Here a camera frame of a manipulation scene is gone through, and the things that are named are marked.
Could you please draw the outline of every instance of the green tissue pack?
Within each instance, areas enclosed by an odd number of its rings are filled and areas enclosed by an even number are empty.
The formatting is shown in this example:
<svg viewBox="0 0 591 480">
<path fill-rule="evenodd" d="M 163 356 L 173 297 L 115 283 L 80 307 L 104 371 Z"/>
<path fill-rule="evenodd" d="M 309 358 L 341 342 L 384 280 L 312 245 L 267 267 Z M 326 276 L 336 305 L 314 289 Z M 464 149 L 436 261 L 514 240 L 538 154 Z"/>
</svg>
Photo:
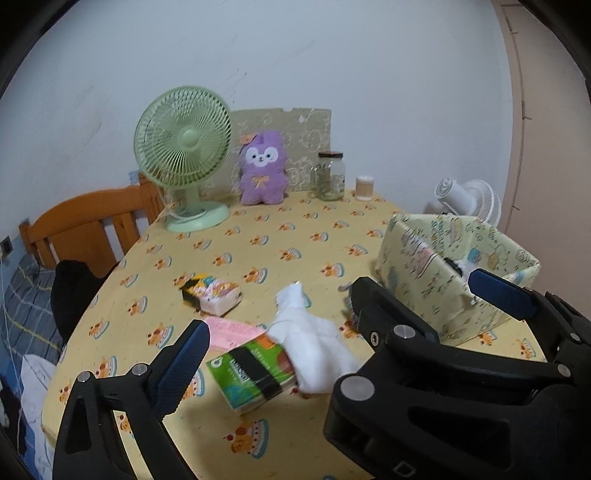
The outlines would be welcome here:
<svg viewBox="0 0 591 480">
<path fill-rule="evenodd" d="M 239 414 L 254 410 L 296 383 L 287 353 L 264 333 L 210 360 L 207 367 Z"/>
</svg>

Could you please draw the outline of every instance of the purple plush toy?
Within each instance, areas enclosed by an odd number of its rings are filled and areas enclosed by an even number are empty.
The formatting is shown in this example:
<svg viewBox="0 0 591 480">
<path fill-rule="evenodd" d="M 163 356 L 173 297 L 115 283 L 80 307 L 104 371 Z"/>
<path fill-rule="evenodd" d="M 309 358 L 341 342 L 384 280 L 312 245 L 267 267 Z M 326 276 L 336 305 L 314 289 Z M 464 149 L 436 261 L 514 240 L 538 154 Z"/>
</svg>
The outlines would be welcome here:
<svg viewBox="0 0 591 480">
<path fill-rule="evenodd" d="M 281 134 L 274 130 L 257 132 L 242 147 L 239 187 L 244 205 L 276 205 L 283 201 L 283 194 L 289 185 L 285 175 L 286 160 Z"/>
</svg>

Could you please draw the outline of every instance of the white fan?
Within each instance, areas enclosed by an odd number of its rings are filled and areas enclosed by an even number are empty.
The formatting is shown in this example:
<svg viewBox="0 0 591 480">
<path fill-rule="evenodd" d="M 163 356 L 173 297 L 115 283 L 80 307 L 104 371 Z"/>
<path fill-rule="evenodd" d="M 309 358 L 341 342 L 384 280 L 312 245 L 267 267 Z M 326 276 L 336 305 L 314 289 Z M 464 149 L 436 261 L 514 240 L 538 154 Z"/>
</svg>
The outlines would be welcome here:
<svg viewBox="0 0 591 480">
<path fill-rule="evenodd" d="M 470 215 L 497 226 L 501 220 L 501 202 L 484 180 L 470 180 L 460 185 L 446 178 L 437 184 L 435 195 L 456 215 Z"/>
</svg>

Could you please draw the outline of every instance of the pink paper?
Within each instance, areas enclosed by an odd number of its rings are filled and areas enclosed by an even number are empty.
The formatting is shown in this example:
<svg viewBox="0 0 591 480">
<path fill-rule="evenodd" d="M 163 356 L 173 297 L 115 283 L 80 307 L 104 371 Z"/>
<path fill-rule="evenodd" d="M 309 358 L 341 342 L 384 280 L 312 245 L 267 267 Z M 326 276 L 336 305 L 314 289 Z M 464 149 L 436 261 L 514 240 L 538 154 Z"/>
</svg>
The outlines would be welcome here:
<svg viewBox="0 0 591 480">
<path fill-rule="evenodd" d="M 221 317 L 204 317 L 203 321 L 209 327 L 210 347 L 223 353 L 265 333 L 265 330 L 260 327 Z"/>
</svg>

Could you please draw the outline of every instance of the door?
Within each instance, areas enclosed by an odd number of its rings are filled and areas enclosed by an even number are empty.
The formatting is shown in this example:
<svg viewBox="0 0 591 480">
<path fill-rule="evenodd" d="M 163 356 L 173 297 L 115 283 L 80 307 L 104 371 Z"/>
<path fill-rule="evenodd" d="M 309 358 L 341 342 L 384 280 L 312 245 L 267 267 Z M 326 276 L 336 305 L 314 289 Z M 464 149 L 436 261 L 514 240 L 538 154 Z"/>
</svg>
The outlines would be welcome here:
<svg viewBox="0 0 591 480">
<path fill-rule="evenodd" d="M 554 34 L 523 6 L 503 12 L 523 94 L 521 166 L 506 233 L 540 260 L 534 288 L 556 293 L 591 319 L 591 104 L 585 80 Z"/>
</svg>

